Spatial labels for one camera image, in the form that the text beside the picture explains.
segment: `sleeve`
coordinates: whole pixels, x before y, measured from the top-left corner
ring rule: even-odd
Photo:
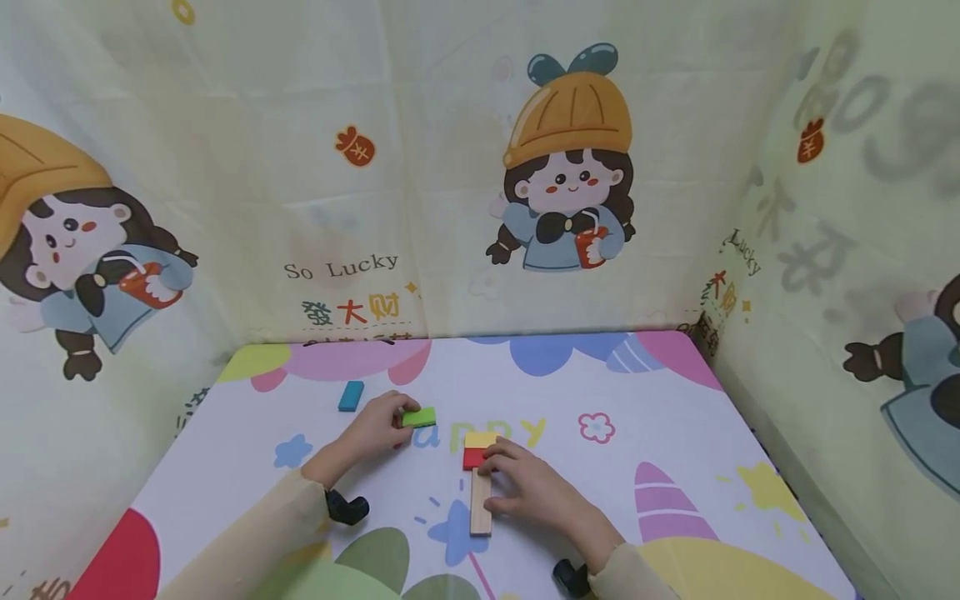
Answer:
[[[140,263],[160,265],[160,283],[171,290],[180,292],[193,283],[193,269],[179,256],[149,246],[128,247],[127,250]]]
[[[167,585],[156,600],[237,600],[253,593],[286,554],[329,517],[324,487],[285,475]]]
[[[933,385],[953,370],[953,332],[937,317],[921,317],[903,326],[903,370],[913,385]]]
[[[90,333],[93,323],[78,301],[65,294],[51,294],[40,301],[40,318],[43,324],[60,331]]]
[[[598,600],[678,600],[630,543],[620,544],[603,570],[588,576]]]
[[[605,206],[599,206],[600,226],[607,228],[607,237],[600,240],[600,255],[610,260],[623,250],[623,226]]]
[[[537,232],[537,218],[536,212],[520,203],[510,203],[503,211],[503,224],[518,241],[524,244],[534,238],[534,233]]]

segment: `table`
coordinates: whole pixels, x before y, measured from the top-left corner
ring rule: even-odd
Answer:
[[[855,592],[689,339],[677,331],[241,348],[78,581],[72,600],[147,600],[291,468],[399,389],[437,424],[337,490],[371,512],[321,526],[256,598],[540,600],[573,550],[495,519],[472,538],[468,431],[497,431],[598,505],[684,598]],[[494,477],[494,493],[503,484]]]

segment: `teal bow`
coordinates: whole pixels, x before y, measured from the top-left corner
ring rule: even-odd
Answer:
[[[589,46],[578,54],[566,69],[550,55],[538,54],[527,64],[527,77],[531,82],[543,87],[567,73],[587,71],[597,75],[607,75],[616,67],[617,58],[616,48],[613,44],[606,42]]]

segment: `blue wooden block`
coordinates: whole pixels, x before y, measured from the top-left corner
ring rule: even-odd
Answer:
[[[340,396],[340,405],[337,408],[341,413],[354,413],[360,404],[360,395],[363,394],[363,381],[348,381],[344,394]]]

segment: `green wooden block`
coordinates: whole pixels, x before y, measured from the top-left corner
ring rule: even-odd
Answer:
[[[403,413],[404,427],[429,427],[437,424],[437,409],[432,406],[411,413]]]

